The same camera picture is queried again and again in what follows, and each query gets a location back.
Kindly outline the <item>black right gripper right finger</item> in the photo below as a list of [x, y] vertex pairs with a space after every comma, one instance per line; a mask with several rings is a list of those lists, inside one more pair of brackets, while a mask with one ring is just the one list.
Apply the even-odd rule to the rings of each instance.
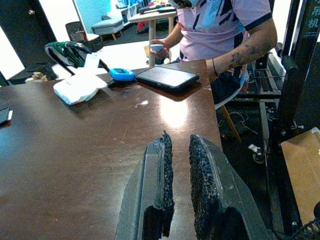
[[191, 135], [189, 162], [197, 239], [270, 238], [250, 189], [219, 146]]

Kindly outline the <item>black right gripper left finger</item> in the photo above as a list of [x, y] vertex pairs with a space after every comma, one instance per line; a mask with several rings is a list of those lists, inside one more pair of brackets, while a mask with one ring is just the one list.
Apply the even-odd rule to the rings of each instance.
[[122, 197], [115, 239], [169, 237], [174, 215], [172, 140], [167, 133], [147, 144]]

